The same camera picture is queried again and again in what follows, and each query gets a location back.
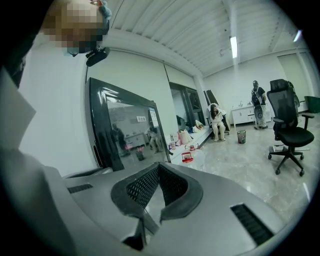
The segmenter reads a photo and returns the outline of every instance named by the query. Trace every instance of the chair headrest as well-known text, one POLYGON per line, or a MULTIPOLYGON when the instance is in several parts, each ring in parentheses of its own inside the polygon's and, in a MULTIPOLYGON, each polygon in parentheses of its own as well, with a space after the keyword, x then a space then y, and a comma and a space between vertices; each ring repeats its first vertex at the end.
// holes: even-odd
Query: chair headrest
POLYGON ((271 91, 283 91, 288 89, 288 87, 289 87, 288 81, 284 79, 277 79, 277 80, 270 81, 271 91))

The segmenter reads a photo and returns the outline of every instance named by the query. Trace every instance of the ceiling light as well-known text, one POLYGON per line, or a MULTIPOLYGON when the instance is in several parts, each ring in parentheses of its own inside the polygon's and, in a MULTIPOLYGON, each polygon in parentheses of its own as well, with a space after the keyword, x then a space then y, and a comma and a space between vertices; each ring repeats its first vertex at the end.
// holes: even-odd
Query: ceiling light
POLYGON ((301 36, 301 34, 302 34, 302 30, 298 29, 298 32, 296 33, 295 38, 293 39, 293 41, 296 42, 299 39, 299 37, 301 36))
POLYGON ((232 58, 236 58, 238 56, 237 38, 235 36, 231 37, 230 42, 231 42, 231 49, 232 49, 232 58))

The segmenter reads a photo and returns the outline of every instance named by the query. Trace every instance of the man standing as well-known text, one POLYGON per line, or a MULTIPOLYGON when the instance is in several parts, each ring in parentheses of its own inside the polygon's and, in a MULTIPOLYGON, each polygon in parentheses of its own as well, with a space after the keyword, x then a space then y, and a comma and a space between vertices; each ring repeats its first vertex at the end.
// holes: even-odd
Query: man standing
POLYGON ((251 99, 254 107, 261 106, 262 109, 262 118, 258 120, 258 125, 260 129, 268 128, 265 120, 266 114, 266 92, 264 89, 259 87, 259 84, 256 80, 253 81, 253 89, 251 91, 251 99))

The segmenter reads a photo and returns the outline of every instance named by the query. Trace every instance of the cushion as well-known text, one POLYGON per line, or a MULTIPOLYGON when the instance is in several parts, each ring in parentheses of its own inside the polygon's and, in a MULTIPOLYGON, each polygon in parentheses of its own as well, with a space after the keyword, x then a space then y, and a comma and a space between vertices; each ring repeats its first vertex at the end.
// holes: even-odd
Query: cushion
POLYGON ((278 131, 278 138, 290 147, 303 147, 311 143, 315 137, 314 135, 301 127, 294 127, 291 129, 283 129, 278 131))

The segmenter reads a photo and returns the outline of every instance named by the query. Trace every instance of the ceiling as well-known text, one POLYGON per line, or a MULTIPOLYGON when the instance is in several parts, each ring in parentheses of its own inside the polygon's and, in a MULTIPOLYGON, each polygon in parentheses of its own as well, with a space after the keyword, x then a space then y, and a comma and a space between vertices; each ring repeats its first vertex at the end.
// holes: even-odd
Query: ceiling
POLYGON ((111 29, 103 46, 209 76, 266 54, 306 48, 271 0, 107 0, 111 29), (230 36, 238 57, 232 58, 230 36))

